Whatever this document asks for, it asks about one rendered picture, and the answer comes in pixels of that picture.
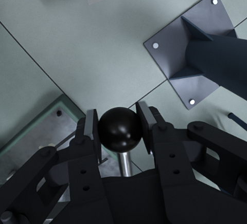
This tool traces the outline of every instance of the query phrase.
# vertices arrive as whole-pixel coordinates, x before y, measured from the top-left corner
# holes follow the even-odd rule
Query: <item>black ball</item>
[[[125,107],[105,112],[98,123],[100,142],[113,152],[124,153],[134,149],[143,136],[139,116]]]

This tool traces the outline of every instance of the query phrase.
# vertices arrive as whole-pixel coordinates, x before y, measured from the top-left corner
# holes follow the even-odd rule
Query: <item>metal base plate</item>
[[[234,26],[220,0],[214,5],[212,0],[201,0],[182,16],[208,34],[227,35]],[[187,65],[185,50],[192,36],[184,25],[181,16],[144,42],[153,59],[169,79]],[[215,91],[219,85],[204,76],[171,80],[188,110],[200,103]]]

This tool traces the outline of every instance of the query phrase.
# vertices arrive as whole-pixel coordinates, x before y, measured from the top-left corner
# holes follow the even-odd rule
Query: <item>silver shaft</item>
[[[130,152],[117,153],[117,160],[121,176],[130,177],[132,176]]]

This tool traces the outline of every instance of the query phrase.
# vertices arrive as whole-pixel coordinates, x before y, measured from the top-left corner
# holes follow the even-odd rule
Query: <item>tiled floor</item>
[[[0,147],[62,93],[84,113],[96,108],[99,118],[144,100],[175,128],[200,120],[247,141],[227,117],[247,121],[244,99],[220,87],[188,111],[143,46],[198,1],[1,0]],[[247,39],[246,0],[221,1]],[[154,167],[142,141],[131,156],[142,171]]]

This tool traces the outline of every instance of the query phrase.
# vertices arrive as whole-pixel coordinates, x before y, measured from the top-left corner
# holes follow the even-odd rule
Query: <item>grout line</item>
[[[7,30],[7,32],[14,38],[9,30],[0,21],[0,24]],[[69,100],[85,115],[85,113],[71,100],[71,98],[55,83],[55,81],[44,71],[44,69],[34,60],[34,58],[25,50],[25,48],[14,38],[14,40],[20,45],[20,47],[28,54],[28,56],[37,64],[37,66],[50,78],[50,80],[69,98]]]
[[[131,161],[141,172],[143,172],[133,161]]]
[[[145,96],[147,96],[149,93],[151,93],[153,90],[155,90],[156,88],[158,88],[160,85],[162,85],[163,83],[165,83],[167,81],[167,79],[165,80],[165,81],[163,81],[162,83],[160,83],[159,85],[157,85],[155,88],[153,88],[150,92],[148,92],[147,94],[145,94],[142,98],[144,98]]]
[[[242,24],[245,20],[247,20],[247,18],[245,18],[242,22],[240,22],[238,25],[236,25],[234,28],[236,28],[237,26],[239,26],[240,24]]]

